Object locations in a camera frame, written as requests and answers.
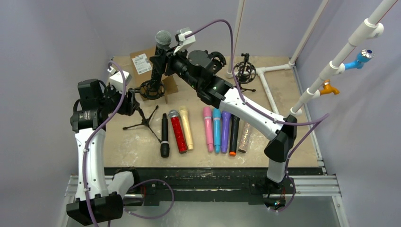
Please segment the tripod shock mount stand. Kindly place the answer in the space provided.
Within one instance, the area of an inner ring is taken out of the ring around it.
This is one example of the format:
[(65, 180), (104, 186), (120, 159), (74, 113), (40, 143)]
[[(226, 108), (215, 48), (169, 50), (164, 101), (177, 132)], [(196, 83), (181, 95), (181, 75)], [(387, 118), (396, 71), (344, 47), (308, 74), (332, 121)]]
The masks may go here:
[(242, 87), (243, 84), (249, 84), (252, 81), (254, 81), (257, 75), (257, 70), (256, 67), (249, 61), (250, 58), (249, 53), (242, 53), (241, 56), (243, 57), (243, 60), (234, 66), (234, 70), (236, 70), (235, 78), (242, 92), (244, 91), (256, 92), (256, 89), (249, 89)]

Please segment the purple microphone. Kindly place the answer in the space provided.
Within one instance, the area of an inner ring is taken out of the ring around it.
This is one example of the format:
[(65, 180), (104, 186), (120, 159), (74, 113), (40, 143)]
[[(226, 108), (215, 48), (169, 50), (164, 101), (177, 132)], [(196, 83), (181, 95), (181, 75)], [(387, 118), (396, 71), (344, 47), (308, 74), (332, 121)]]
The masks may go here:
[(222, 112), (222, 134), (221, 134), (221, 153), (227, 153), (228, 149), (228, 131), (231, 121), (231, 113), (227, 111)]

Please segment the pink microphone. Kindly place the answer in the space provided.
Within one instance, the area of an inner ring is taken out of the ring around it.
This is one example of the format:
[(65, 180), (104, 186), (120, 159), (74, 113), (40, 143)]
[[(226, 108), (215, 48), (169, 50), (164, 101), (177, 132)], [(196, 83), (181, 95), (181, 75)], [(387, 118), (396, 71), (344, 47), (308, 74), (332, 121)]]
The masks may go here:
[(203, 108), (203, 119), (204, 119), (204, 129), (208, 152), (214, 151), (214, 141), (213, 141), (213, 122), (212, 122), (212, 112), (211, 109), (206, 106)]

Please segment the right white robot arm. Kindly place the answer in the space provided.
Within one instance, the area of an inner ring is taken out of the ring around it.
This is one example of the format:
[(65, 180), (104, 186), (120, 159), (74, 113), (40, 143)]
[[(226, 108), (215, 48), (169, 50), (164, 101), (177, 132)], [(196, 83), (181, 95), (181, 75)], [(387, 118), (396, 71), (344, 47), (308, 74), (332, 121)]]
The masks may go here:
[(287, 159), (297, 136), (297, 118), (275, 114), (245, 97), (241, 90), (216, 75), (226, 64), (219, 52), (159, 50), (150, 57), (159, 74), (177, 74), (192, 87), (200, 100), (221, 111), (227, 111), (249, 123), (262, 133), (269, 143), (264, 154), (269, 159), (267, 178), (274, 183), (283, 181)]

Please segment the brown cardboard box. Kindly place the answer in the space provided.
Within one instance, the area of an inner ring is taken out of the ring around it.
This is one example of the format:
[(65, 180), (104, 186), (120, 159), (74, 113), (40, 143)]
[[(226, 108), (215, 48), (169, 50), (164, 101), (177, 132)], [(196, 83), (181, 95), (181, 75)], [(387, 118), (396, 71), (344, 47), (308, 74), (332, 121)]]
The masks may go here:
[[(131, 65), (133, 68), (133, 77), (135, 79), (135, 86), (139, 87), (143, 82), (151, 79), (151, 72), (153, 64), (149, 58), (154, 56), (155, 47), (145, 50), (130, 53)], [(162, 76), (162, 83), (165, 88), (165, 94), (162, 99), (168, 103), (168, 96), (177, 93), (178, 87), (173, 76)]]

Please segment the teal microphone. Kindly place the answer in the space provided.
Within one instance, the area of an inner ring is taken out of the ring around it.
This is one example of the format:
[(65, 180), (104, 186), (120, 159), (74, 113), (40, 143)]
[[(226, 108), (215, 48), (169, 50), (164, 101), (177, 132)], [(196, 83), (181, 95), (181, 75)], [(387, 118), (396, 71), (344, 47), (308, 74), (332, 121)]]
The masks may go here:
[(213, 139), (215, 153), (219, 154), (221, 151), (221, 112), (219, 109), (212, 110), (213, 119)]

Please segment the black orange-tipped microphone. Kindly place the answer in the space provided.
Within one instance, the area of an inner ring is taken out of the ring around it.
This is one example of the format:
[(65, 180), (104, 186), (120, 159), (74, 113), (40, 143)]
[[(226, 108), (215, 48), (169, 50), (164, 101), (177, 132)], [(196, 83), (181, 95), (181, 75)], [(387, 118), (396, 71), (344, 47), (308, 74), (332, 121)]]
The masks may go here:
[(235, 157), (236, 152), (237, 152), (239, 123), (240, 123), (240, 118), (235, 115), (232, 115), (231, 116), (230, 142), (229, 142), (229, 156), (232, 156), (232, 157)]

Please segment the black glitter microphone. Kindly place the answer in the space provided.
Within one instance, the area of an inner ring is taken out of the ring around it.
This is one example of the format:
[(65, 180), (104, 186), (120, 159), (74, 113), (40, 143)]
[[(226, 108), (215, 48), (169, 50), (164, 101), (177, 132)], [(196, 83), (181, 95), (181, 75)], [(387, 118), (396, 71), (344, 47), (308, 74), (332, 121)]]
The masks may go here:
[(155, 55), (149, 59), (153, 64), (150, 83), (152, 92), (156, 92), (160, 87), (161, 77), (165, 70), (166, 51), (170, 48), (172, 36), (168, 31), (161, 30), (157, 32), (155, 39)]

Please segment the cream microphone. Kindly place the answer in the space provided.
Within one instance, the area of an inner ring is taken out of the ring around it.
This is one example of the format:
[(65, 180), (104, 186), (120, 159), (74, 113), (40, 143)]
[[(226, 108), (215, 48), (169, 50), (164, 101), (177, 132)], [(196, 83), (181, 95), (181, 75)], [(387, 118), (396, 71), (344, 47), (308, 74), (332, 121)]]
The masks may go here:
[(183, 130), (184, 130), (185, 140), (187, 143), (187, 148), (189, 151), (192, 151), (194, 149), (194, 146), (193, 146), (192, 132), (191, 132), (191, 128), (190, 128), (187, 107), (184, 105), (180, 106), (178, 113), (181, 117), (181, 121), (183, 124)]

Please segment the red glitter microphone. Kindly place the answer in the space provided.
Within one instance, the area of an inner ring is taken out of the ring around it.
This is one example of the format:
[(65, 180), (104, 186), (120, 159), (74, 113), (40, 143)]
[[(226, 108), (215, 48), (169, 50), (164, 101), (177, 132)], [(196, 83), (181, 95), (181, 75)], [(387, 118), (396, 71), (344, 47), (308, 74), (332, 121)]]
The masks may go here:
[(186, 153), (188, 148), (185, 142), (183, 130), (181, 128), (181, 123), (179, 120), (179, 113), (177, 110), (170, 110), (168, 113), (168, 116), (170, 117), (173, 131), (174, 131), (174, 136), (176, 139), (177, 147), (178, 147), (178, 152), (180, 154)]

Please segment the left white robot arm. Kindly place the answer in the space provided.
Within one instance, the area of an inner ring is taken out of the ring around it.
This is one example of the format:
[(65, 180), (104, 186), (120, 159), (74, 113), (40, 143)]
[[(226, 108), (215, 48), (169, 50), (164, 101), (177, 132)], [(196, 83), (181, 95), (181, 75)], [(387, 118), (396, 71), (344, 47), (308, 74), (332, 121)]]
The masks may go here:
[(98, 79), (78, 83), (79, 99), (70, 118), (78, 149), (78, 186), (67, 215), (84, 226), (119, 219), (123, 198), (135, 183), (133, 168), (118, 171), (107, 184), (104, 166), (106, 124), (116, 115), (134, 112), (134, 91), (126, 82), (105, 85)]

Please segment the tripod microphone stand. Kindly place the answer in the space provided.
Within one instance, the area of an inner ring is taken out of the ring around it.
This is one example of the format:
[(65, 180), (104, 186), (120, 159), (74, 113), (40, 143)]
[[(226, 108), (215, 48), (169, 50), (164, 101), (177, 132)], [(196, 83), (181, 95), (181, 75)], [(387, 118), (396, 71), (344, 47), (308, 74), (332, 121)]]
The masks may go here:
[[(147, 80), (145, 82), (143, 82), (139, 87), (134, 89), (135, 93), (139, 93), (142, 97), (148, 99), (148, 100), (156, 100), (159, 99), (161, 97), (164, 96), (165, 94), (165, 86), (164, 84), (161, 82), (158, 86), (153, 87), (152, 86), (152, 80)], [(137, 104), (135, 105), (134, 110), (137, 111), (140, 116), (141, 116), (141, 123), (139, 124), (135, 124), (135, 125), (131, 125), (131, 126), (127, 126), (127, 127), (123, 127), (123, 130), (128, 130), (134, 127), (138, 127), (138, 126), (146, 126), (147, 128), (149, 128), (149, 130), (155, 135), (156, 139), (161, 142), (161, 139), (155, 134), (155, 132), (151, 129), (150, 127), (150, 121), (153, 117), (153, 114), (156, 112), (156, 110), (159, 108), (158, 105), (156, 105), (155, 109), (153, 110), (153, 112), (151, 113), (151, 115), (146, 118), (144, 115), (143, 110), (140, 108), (140, 105)]]

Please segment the round base microphone stand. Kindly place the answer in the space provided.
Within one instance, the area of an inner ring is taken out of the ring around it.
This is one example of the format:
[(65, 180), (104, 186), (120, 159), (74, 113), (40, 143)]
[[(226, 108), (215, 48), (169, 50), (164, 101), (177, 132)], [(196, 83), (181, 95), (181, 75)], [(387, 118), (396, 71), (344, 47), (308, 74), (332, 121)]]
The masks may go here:
[(205, 69), (210, 72), (217, 73), (219, 72), (226, 64), (227, 61), (225, 57), (220, 52), (208, 52), (205, 50), (207, 55), (207, 59), (209, 60)]

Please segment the multicolour glitter microphone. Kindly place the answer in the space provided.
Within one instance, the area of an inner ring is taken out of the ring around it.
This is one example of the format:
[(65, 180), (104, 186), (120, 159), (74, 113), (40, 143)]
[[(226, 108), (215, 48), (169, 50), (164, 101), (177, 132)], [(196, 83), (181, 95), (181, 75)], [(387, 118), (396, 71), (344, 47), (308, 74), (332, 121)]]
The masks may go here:
[(238, 151), (239, 152), (241, 152), (241, 153), (247, 152), (252, 131), (253, 131), (252, 126), (246, 122), (244, 124), (241, 138), (238, 143)]

